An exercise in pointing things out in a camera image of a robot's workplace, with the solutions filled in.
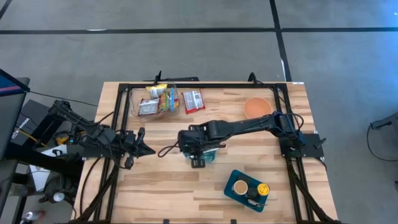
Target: orange bowl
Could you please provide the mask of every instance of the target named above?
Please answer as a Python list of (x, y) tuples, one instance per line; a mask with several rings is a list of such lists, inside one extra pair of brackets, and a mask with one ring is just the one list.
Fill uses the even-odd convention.
[(250, 98), (244, 103), (244, 115), (247, 118), (260, 118), (264, 115), (272, 113), (271, 104), (263, 98)]

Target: snack bag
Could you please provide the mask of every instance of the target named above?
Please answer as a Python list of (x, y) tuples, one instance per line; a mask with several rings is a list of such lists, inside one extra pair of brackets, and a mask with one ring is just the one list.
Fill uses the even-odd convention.
[(170, 88), (170, 111), (178, 108), (180, 105), (180, 101), (178, 100), (178, 96), (174, 95), (174, 88)]
[(156, 86), (147, 87), (147, 90), (149, 91), (150, 97), (152, 99), (160, 98), (166, 89), (167, 84), (159, 84)]
[(185, 101), (186, 114), (193, 113), (200, 109), (205, 109), (205, 104), (203, 103), (200, 90), (183, 92), (182, 96)]
[(138, 115), (156, 114), (159, 98), (154, 100), (141, 100)]
[(167, 94), (166, 91), (163, 92), (162, 96), (159, 98), (159, 105), (157, 107), (157, 112), (158, 113), (166, 112), (169, 109), (169, 101), (170, 101), (169, 94)]

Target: computer monitor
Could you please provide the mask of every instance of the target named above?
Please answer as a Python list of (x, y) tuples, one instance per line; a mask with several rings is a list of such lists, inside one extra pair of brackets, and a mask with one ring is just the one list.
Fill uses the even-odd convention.
[(30, 88), (0, 69), (0, 96), (29, 92)]

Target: floor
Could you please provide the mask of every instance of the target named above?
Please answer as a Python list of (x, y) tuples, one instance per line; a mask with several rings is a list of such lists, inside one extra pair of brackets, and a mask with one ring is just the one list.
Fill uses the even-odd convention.
[[(147, 80), (159, 70), (170, 78), (240, 81), (254, 72), (263, 81), (305, 82), (318, 132), (327, 138), (324, 151), (339, 219), (396, 222), (398, 162), (376, 159), (366, 145), (369, 123), (398, 111), (398, 32), (384, 28), (398, 26), (396, 1), (276, 0), (281, 28), (308, 28), (282, 33), (286, 57), (275, 32), (71, 34), (88, 29), (273, 28), (270, 2), (0, 0), (9, 3), (0, 11), (0, 67), (15, 77), (29, 77), (34, 91), (92, 103), (98, 102), (105, 81)], [(356, 32), (369, 31), (363, 27), (382, 28)], [(93, 107), (72, 106), (87, 118), (95, 115)], [(398, 159), (391, 127), (371, 131), (369, 141), (378, 156)], [(66, 222), (72, 212), (66, 203), (38, 205), (34, 198), (26, 206), (41, 208), (47, 211), (43, 224)], [(8, 218), (4, 212), (1, 223)]]

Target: cup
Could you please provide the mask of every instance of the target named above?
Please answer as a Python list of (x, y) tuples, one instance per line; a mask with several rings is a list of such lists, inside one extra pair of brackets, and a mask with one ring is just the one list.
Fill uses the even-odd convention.
[(243, 180), (238, 180), (235, 182), (235, 184), (233, 185), (232, 191), (236, 194), (236, 195), (245, 195), (246, 192), (248, 191), (248, 184), (243, 181)]

